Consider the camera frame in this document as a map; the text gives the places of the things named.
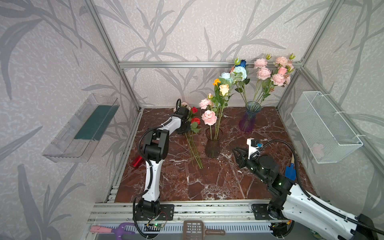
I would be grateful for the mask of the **dark red glass vase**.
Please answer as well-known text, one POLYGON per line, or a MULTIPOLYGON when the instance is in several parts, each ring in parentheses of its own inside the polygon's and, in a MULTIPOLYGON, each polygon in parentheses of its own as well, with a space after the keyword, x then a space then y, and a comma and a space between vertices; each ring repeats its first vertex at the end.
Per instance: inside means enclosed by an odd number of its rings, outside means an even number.
POLYGON ((215 129, 207 129, 206 132, 207 143, 205 146, 205 154, 208 158, 214 159, 218 158, 221 152, 221 139, 223 137, 223 131, 218 130, 216 134, 215 129))

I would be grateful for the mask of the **purple glass vase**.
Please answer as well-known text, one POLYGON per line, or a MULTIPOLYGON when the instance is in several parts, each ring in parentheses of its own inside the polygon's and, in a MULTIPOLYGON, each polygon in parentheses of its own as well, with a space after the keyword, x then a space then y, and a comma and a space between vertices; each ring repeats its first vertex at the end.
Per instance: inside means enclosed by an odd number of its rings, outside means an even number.
POLYGON ((239 122, 239 129, 243 132, 251 132, 256 122, 256 115, 261 111, 262 106, 257 102, 247 102, 246 111, 239 122))

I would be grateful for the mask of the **peach rose bud stem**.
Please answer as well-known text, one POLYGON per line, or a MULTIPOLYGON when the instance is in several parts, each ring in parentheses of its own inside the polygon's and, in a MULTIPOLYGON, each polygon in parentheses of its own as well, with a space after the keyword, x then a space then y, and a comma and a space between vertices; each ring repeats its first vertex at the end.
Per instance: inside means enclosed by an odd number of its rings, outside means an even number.
POLYGON ((217 107, 217 122, 216 122, 216 133, 214 140, 219 138, 219 130, 221 119, 224 113, 224 109, 228 106, 228 101, 230 99, 230 86, 228 84, 218 83, 215 85, 215 106, 217 107))

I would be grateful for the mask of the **orange rose stem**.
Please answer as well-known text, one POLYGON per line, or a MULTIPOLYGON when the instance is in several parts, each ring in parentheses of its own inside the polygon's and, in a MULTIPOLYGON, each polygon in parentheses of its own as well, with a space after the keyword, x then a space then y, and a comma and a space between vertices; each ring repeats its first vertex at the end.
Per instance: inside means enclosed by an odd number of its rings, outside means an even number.
POLYGON ((215 79, 213 85, 219 86, 220 83, 221 83, 220 79, 215 79))

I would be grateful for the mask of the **pale pink peony stem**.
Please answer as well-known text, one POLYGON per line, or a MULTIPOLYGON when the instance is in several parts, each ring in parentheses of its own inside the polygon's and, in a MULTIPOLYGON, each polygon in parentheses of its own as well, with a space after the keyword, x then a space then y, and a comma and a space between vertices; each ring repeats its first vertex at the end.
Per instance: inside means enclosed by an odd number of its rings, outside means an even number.
POLYGON ((291 82, 290 75, 274 74, 262 83, 261 103, 271 95, 276 87, 285 87, 291 82))
POLYGON ((258 90, 255 92, 254 100, 261 104, 264 101, 264 95, 267 89, 266 80, 271 77, 271 71, 267 68, 268 60, 271 59, 271 55, 267 54, 264 58, 258 58, 254 61, 254 69, 257 71, 257 84, 258 90))

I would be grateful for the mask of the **pale blue flower stem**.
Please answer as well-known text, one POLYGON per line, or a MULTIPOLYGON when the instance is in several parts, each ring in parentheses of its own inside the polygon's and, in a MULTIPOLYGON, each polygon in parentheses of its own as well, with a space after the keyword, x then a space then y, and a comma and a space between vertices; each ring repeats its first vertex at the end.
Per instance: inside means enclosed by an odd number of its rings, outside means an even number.
POLYGON ((221 84, 228 84, 230 86, 230 95, 231 91, 235 90, 236 93, 239 93, 241 95, 241 98, 246 103, 247 97, 246 97, 246 84, 248 79, 248 72, 246 67, 240 67, 241 60, 238 58, 234 61, 234 66, 231 68, 229 72, 224 72, 219 77, 221 84))

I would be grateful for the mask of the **blue rose stem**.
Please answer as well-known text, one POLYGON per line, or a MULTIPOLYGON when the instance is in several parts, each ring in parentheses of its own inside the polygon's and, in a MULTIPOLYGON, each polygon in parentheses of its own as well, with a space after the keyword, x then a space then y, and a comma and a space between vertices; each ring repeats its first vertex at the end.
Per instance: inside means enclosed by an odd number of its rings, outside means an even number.
POLYGON ((240 67, 243 67, 243 68, 245 68, 245 67, 246 67, 246 65, 247 65, 247 62, 246 62, 246 60, 241 60, 241 62, 240 62, 240 64, 239 64, 239 66, 240 66, 240 67))

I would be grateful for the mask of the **pink rose bud stem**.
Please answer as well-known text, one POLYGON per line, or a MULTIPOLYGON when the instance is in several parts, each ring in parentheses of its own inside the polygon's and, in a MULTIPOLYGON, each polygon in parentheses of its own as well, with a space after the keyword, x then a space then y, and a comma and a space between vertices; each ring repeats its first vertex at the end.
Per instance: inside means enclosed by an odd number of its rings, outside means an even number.
POLYGON ((288 72, 287 68, 286 67, 280 67, 278 69, 278 74, 284 76, 286 73, 288 72))

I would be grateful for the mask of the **white pink-edged rose stem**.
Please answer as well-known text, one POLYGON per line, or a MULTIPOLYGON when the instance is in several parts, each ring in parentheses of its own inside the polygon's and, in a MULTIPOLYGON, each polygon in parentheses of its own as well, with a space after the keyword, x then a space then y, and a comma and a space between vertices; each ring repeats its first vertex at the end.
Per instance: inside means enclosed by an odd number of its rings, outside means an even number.
POLYGON ((294 54, 291 54, 289 57, 277 57, 275 59, 275 62, 274 62, 274 65, 276 67, 284 67, 286 68, 288 71, 292 71, 294 69, 294 66, 293 66, 293 60, 296 58, 296 56, 294 54))

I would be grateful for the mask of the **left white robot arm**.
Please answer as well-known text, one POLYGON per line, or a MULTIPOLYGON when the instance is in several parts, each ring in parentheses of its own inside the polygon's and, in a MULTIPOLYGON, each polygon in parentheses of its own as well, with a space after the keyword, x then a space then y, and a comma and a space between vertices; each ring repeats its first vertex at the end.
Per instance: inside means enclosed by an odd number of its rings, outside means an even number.
POLYGON ((188 118, 173 115, 159 126, 147 129, 140 138, 138 150, 146 163, 146 181, 144 192, 134 197, 134 220, 153 219, 160 214, 161 169, 169 152, 170 135, 183 134, 190 129, 188 118))

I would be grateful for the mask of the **small red rose spray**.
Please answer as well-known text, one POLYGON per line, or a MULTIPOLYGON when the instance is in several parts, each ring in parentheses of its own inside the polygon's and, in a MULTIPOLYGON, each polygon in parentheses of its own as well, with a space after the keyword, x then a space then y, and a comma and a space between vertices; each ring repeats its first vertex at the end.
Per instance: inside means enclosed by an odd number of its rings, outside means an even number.
POLYGON ((186 139, 188 141, 188 144, 189 144, 189 148, 190 148, 190 152, 191 152, 191 155, 194 157, 199 169, 202 169, 203 168, 203 163, 202 163, 202 160, 201 160, 201 157, 200 157, 200 153, 197 149, 197 146, 195 144, 195 141, 194 141, 194 136, 197 135, 201 128, 200 128, 200 118, 198 118, 196 116, 196 113, 198 112, 198 109, 196 107, 191 107, 188 103, 186 102, 182 102, 181 103, 181 106, 182 107, 185 107, 189 110, 189 115, 188 115, 188 119, 187 121, 190 123, 190 127, 191 129, 188 130, 186 133, 185 133, 185 136, 186 136, 186 139))

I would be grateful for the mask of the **blue scoop brush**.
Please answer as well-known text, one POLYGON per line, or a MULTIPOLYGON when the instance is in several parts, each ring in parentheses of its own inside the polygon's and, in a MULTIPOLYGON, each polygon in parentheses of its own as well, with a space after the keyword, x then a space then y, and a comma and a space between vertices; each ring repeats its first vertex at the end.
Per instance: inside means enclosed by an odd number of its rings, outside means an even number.
POLYGON ((296 179, 296 169, 295 169, 295 155, 292 154, 290 164, 286 166, 285 169, 285 177, 288 179, 295 181, 296 179))

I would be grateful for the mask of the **red handheld tool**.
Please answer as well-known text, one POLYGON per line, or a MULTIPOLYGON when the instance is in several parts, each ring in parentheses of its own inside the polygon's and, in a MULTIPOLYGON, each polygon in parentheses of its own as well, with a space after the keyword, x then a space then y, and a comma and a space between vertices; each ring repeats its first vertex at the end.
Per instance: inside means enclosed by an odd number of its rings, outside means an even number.
POLYGON ((137 155, 132 161, 132 167, 138 169, 143 163, 143 158, 140 155, 137 155))

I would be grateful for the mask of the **clear plastic tray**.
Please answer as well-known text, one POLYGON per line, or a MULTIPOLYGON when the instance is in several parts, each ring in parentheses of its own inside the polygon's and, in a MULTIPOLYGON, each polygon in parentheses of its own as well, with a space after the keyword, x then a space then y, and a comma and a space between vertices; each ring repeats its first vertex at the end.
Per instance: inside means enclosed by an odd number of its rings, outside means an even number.
POLYGON ((90 94, 42 155, 54 163, 86 163, 120 107, 119 99, 90 94))

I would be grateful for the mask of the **purple pink toy tool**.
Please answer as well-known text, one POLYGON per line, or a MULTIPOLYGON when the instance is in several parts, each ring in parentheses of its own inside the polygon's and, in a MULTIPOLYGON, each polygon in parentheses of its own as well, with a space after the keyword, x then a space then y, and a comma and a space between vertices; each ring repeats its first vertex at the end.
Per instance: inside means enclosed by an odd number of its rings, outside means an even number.
POLYGON ((122 240, 123 237, 135 235, 135 231, 126 230, 127 227, 134 227, 133 223, 121 223, 116 228, 109 228, 103 226, 92 226, 90 233, 93 234, 114 234, 116 240, 122 240))

